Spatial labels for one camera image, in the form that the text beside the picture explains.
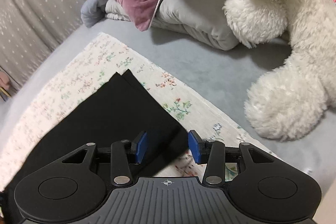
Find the plush toy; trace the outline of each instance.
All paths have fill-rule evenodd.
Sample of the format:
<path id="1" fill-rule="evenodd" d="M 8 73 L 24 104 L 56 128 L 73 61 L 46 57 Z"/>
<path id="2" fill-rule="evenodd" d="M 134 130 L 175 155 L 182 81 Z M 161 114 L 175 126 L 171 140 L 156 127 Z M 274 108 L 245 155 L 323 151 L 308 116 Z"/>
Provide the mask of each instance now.
<path id="1" fill-rule="evenodd" d="M 284 66 L 248 90 L 246 117 L 260 136 L 298 139 L 336 106 L 336 6 L 332 0 L 227 0 L 223 10 L 247 47 L 288 30 Z"/>

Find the gray curtain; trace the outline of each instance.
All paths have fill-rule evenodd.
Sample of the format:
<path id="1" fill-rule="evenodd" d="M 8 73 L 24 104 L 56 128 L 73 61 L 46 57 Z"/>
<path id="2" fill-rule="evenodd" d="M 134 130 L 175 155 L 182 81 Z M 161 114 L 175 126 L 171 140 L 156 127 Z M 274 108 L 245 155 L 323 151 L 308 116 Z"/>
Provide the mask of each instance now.
<path id="1" fill-rule="evenodd" d="M 0 70 L 19 89 L 82 21 L 85 0 L 0 0 Z"/>

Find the gray bed sheet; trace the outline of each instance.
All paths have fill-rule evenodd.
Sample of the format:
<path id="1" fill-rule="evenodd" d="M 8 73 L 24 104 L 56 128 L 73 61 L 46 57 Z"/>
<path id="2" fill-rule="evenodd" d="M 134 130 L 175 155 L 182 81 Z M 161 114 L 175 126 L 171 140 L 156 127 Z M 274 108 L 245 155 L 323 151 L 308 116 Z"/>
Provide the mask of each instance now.
<path id="1" fill-rule="evenodd" d="M 82 26 L 43 63 L 12 100 L 0 105 L 0 113 L 6 113 L 0 143 L 8 138 L 20 115 L 48 80 L 65 68 L 99 32 L 111 34 L 185 82 L 283 160 L 310 173 L 323 193 L 329 188 L 336 176 L 335 110 L 329 109 L 316 129 L 303 139 L 282 143 L 260 138 L 244 115 L 246 89 L 261 74 L 280 66 L 291 52 L 281 40 L 254 49 L 238 45 L 224 52 L 181 33 L 158 28 L 139 32 L 131 22 L 106 19 L 90 29 Z"/>

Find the white patterned mat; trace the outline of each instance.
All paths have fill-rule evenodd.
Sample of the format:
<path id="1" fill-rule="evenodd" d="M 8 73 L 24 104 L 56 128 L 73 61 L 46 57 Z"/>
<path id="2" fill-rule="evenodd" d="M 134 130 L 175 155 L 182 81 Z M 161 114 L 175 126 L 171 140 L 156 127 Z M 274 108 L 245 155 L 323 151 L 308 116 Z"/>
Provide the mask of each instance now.
<path id="1" fill-rule="evenodd" d="M 204 139 L 237 147 L 252 143 L 271 153 L 238 124 L 197 92 L 114 37 L 101 33 L 42 89 L 24 112 L 0 155 L 0 191 L 11 181 L 38 141 L 83 100 L 96 92 L 114 73 L 130 69 L 152 97 L 187 130 Z M 236 175 L 227 165 L 226 179 Z M 199 176 L 190 151 L 157 176 Z"/>

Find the black fabric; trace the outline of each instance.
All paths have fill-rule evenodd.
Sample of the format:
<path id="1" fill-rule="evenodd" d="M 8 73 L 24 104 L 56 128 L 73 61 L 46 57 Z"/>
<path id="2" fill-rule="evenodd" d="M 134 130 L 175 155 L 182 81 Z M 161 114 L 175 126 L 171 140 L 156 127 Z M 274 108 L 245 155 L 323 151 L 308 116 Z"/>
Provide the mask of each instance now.
<path id="1" fill-rule="evenodd" d="M 121 139 L 134 139 L 142 130 L 148 133 L 148 149 L 140 165 L 131 165 L 134 177 L 155 175 L 188 148 L 185 129 L 133 74 L 129 70 L 122 76 L 116 73 L 47 133 L 29 154 L 4 191 L 2 210 L 6 224 L 22 220 L 14 201 L 15 187 L 22 178 L 85 143 L 109 147 Z"/>

